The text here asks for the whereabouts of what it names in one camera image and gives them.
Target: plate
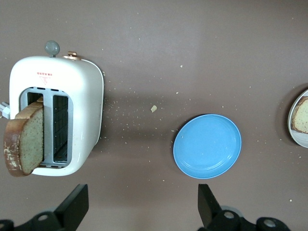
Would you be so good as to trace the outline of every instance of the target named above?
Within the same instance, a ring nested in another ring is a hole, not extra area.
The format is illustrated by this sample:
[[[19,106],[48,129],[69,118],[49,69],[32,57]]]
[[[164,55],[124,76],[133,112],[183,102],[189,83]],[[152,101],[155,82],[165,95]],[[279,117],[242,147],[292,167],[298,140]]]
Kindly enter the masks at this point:
[[[308,96],[308,90],[306,90],[305,92],[303,92],[293,103],[291,110],[289,112],[289,116],[288,116],[288,128],[289,128],[289,132],[293,138],[293,140],[298,143],[299,145],[308,148],[308,134],[305,133],[300,133],[297,131],[294,131],[291,129],[291,118],[292,118],[292,114],[293,111],[298,103],[298,101],[303,97],[303,96]]]
[[[230,119],[207,114],[183,126],[175,138],[173,155],[182,172],[193,178],[209,179],[232,167],[241,146],[240,131]]]

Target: toast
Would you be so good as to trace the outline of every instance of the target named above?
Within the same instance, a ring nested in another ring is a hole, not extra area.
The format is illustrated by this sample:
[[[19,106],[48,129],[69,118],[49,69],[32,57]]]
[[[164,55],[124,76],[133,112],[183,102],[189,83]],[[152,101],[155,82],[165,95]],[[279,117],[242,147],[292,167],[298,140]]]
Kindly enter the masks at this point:
[[[27,176],[44,158],[44,111],[38,100],[11,119],[4,134],[4,157],[9,173]]]
[[[308,134],[308,96],[303,96],[294,108],[291,129]]]

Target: toaster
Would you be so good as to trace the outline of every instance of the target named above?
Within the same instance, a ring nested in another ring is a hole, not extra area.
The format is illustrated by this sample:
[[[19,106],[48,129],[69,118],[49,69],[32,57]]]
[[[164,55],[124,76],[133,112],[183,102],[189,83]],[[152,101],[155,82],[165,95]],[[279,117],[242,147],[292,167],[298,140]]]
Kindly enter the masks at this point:
[[[27,57],[13,66],[10,105],[2,105],[2,111],[14,119],[43,97],[44,158],[32,173],[65,176],[80,169],[99,140],[103,73],[76,52],[56,57],[60,47],[55,41],[48,41],[45,50],[49,57]]]

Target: brown table surface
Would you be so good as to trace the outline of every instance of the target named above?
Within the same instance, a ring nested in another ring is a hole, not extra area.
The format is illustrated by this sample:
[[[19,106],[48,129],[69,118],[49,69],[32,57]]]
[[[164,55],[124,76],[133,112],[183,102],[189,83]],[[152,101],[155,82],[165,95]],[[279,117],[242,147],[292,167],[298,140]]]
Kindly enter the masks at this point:
[[[1,101],[12,66],[47,55],[51,39],[106,73],[101,139],[66,177],[14,178],[1,154],[1,219],[21,224],[87,183],[78,230],[197,230],[197,186],[207,183],[250,222],[307,230],[308,149],[292,140],[287,116],[308,89],[308,1],[2,0]],[[175,164],[173,141],[208,113],[238,126],[242,150],[226,173],[197,180]]]

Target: toaster rack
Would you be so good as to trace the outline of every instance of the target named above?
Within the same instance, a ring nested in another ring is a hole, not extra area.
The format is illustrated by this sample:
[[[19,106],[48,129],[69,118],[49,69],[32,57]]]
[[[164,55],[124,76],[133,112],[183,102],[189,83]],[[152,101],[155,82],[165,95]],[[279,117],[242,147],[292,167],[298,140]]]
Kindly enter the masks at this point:
[[[40,167],[65,167],[72,159],[73,102],[64,91],[31,87],[21,94],[20,110],[42,96],[44,160]]]

